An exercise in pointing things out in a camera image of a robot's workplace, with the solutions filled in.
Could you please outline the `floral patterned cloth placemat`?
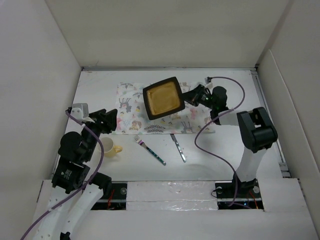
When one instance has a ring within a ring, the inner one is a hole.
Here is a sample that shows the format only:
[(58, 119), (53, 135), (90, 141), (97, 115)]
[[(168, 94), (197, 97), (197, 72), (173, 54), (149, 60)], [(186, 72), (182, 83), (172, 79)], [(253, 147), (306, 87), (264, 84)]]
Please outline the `floral patterned cloth placemat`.
[(117, 86), (115, 106), (117, 109), (116, 134), (193, 134), (211, 121), (210, 109), (185, 103), (185, 109), (177, 113), (150, 120), (144, 99), (143, 83), (121, 82)]

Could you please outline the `square black yellow plate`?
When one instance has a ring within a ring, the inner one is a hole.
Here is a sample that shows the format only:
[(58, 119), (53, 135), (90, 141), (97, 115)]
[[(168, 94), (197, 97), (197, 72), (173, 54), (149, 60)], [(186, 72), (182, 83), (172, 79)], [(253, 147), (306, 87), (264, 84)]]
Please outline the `square black yellow plate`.
[(170, 77), (142, 90), (145, 111), (149, 120), (156, 120), (185, 109), (178, 79)]

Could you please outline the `yellow ceramic mug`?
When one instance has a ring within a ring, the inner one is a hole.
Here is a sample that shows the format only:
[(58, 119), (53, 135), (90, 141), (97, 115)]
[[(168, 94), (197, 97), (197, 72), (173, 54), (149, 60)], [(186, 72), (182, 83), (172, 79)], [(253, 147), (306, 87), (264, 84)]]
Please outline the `yellow ceramic mug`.
[(114, 141), (109, 137), (103, 137), (100, 139), (100, 141), (102, 143), (103, 150), (101, 149), (100, 145), (98, 145), (98, 149), (106, 158), (113, 158), (116, 156), (116, 154), (122, 152), (123, 150), (122, 146), (115, 145)]

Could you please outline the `fork with patterned handle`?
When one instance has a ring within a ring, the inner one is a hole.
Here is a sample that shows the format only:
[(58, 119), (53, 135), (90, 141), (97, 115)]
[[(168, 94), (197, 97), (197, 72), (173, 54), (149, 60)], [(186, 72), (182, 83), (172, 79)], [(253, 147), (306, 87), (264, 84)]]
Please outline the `fork with patterned handle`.
[(135, 141), (140, 145), (142, 146), (143, 148), (145, 148), (153, 157), (155, 157), (163, 166), (166, 166), (167, 163), (162, 160), (152, 149), (150, 149), (146, 144), (145, 142), (139, 138), (138, 135), (135, 135), (134, 136), (134, 139)]

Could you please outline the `knife with patterned handle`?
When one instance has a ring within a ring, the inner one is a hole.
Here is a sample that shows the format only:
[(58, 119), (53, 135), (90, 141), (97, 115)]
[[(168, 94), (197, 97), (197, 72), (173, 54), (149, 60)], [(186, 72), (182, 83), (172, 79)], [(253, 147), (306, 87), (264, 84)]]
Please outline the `knife with patterned handle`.
[(172, 141), (175, 143), (175, 146), (176, 146), (176, 148), (177, 148), (177, 150), (179, 152), (179, 155), (180, 155), (182, 161), (184, 163), (186, 163), (187, 162), (186, 157), (185, 157), (185, 155), (184, 155), (184, 153), (182, 151), (182, 148), (181, 148), (180, 144), (178, 143), (178, 140), (176, 139), (176, 136), (174, 134), (170, 134), (170, 136), (172, 138)]

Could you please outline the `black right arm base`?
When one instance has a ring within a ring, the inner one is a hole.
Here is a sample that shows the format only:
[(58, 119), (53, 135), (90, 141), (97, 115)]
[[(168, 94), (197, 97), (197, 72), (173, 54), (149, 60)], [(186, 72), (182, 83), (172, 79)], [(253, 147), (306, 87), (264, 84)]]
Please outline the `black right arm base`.
[(257, 179), (249, 183), (240, 182), (236, 188), (235, 180), (217, 181), (211, 196), (217, 200), (219, 210), (263, 210), (264, 205)]

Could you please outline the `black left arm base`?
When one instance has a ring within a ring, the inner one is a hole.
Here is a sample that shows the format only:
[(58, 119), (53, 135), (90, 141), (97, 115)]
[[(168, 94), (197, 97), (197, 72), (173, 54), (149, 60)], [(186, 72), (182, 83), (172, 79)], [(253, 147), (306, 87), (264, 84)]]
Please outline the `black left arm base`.
[(122, 211), (127, 208), (128, 183), (112, 182), (109, 195), (104, 195), (91, 208), (93, 211)]

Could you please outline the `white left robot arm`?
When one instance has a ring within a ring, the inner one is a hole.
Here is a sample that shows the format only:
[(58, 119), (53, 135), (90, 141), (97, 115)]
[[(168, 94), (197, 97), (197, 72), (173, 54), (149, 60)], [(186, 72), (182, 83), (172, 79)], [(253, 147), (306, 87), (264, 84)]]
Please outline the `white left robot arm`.
[(98, 172), (103, 161), (99, 160), (91, 175), (86, 163), (96, 147), (104, 153), (99, 137), (116, 130), (117, 113), (116, 109), (89, 113), (86, 103), (74, 104), (66, 110), (66, 115), (79, 124), (82, 131), (70, 131), (60, 140), (47, 210), (39, 220), (33, 239), (71, 240), (94, 204), (111, 194), (111, 177)]

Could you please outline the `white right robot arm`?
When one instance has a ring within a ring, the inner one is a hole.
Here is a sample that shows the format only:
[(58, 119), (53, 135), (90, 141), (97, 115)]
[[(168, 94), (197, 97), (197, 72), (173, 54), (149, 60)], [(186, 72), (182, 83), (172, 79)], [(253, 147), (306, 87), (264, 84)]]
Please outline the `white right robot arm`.
[(231, 191), (237, 197), (243, 197), (255, 185), (257, 170), (267, 149), (278, 139), (278, 133), (264, 107), (250, 111), (229, 110), (227, 90), (216, 86), (209, 91), (203, 85), (182, 94), (185, 102), (197, 107), (203, 105), (209, 109), (210, 117), (220, 126), (239, 127), (244, 151), (239, 167), (233, 174)]

